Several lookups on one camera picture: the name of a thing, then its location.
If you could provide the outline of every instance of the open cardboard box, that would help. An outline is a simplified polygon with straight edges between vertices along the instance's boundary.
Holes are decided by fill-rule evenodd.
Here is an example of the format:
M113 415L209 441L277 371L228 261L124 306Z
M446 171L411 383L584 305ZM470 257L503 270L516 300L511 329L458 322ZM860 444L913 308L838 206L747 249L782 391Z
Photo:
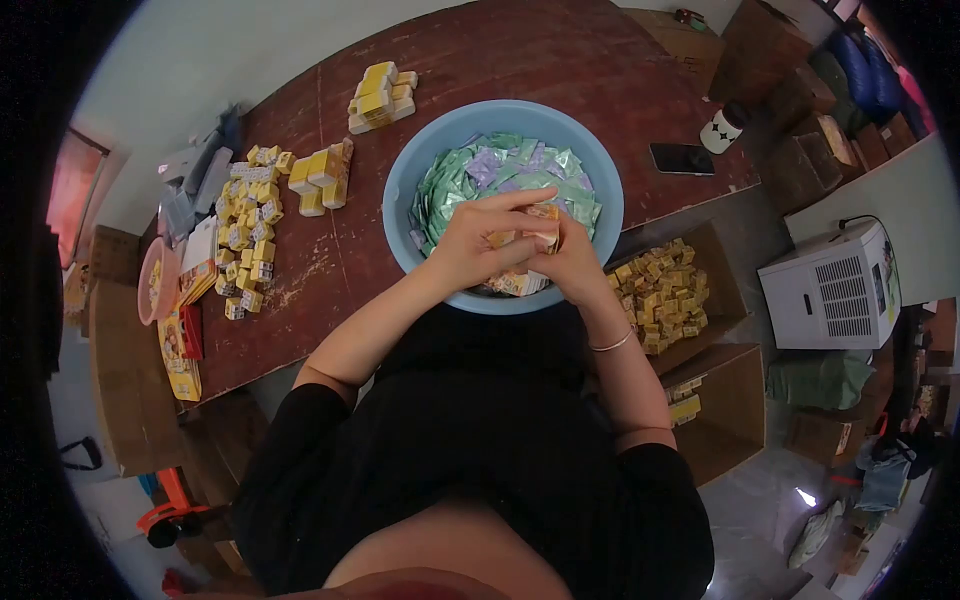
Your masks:
M674 427L677 450L703 486L756 456L764 447L763 360L757 344L714 344L660 378L670 388L703 377L695 392L700 412Z
M684 338L671 345L663 354L648 357L657 375L676 369L747 318L747 306L740 296L740 289L736 286L736 279L713 224L706 221L682 233L680 237L696 251L693 266L707 272L710 296L704 302L704 312L707 313L708 323L697 337ZM665 245L670 239L659 240L658 245ZM612 273L613 269L644 252L646 250L608 265L605 272Z

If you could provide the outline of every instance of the mobile phone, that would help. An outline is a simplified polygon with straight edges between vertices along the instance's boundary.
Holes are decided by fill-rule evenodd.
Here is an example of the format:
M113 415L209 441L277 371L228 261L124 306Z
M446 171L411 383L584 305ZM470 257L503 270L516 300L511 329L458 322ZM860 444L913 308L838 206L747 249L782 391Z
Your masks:
M715 175L713 159L703 146L695 144L650 144L654 165L661 173Z

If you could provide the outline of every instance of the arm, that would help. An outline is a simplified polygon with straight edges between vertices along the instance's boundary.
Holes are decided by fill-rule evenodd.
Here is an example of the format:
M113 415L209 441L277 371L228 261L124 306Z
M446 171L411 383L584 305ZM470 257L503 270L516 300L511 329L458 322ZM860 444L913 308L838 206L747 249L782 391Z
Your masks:
M493 250L487 236L515 229L555 230L556 222L513 209L543 202L556 193L556 188L512 192L457 206L430 257L334 329L306 359L294 387L324 384L352 407L357 389L420 315L453 292L543 250L542 239L536 236Z
M561 215L563 244L553 255L538 254L527 265L553 279L564 296L580 309L594 348L612 346L631 331L582 225ZM659 443L677 447L670 431L670 412L657 374L635 335L617 348L594 352L604 408L610 415L617 450Z

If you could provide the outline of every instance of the red-brown tabletop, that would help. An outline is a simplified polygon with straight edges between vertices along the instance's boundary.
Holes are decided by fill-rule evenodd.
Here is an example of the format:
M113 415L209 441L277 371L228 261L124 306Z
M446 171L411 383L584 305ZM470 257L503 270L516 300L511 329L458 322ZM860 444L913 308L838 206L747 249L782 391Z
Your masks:
M309 156L348 135L347 104L364 69L393 60L417 71L417 112L353 136L347 206L298 214L280 181L275 278L264 306L239 321L212 290L201 299L203 399L307 356L403 272L387 246L380 205L394 159L423 126L457 107L515 98L561 110L591 130L623 182L624 229L756 185L739 147L714 157L709 178L659 173L651 142L699 143L718 109L631 18L610 2L486 0L400 23L322 60L243 117L247 146Z

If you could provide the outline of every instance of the silver bangle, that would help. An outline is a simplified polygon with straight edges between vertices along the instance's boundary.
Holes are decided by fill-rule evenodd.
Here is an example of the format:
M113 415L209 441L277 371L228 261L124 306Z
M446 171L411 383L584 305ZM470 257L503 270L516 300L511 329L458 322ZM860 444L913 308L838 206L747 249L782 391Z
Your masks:
M631 328L629 331L627 331L627 335L623 336L623 339L620 340L619 342L617 342L616 344L614 344L613 346L607 346L606 348L597 348L596 346L590 346L589 344L588 344L588 346L589 346L589 348L590 348L591 350L593 350L594 352L606 352L607 350L612 350L612 349L614 349L614 348L620 348L621 346L623 346L624 344L627 343L627 340L629 340L629 339L630 339L630 336L632 336L632 335L634 335L634 331L633 331L633 329Z

